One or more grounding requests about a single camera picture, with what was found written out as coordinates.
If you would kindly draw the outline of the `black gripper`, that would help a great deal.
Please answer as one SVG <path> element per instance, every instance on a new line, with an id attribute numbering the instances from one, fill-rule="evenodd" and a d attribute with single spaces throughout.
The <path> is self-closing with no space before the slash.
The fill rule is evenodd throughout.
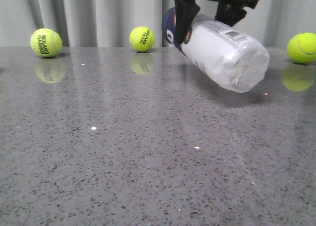
<path id="1" fill-rule="evenodd" d="M 242 20 L 247 11 L 244 7 L 254 9 L 259 0 L 209 0 L 218 2 L 215 20 L 222 22 L 230 27 Z M 196 0 L 174 0 L 175 2 L 175 38 L 181 44 L 195 16 L 200 11 Z"/>

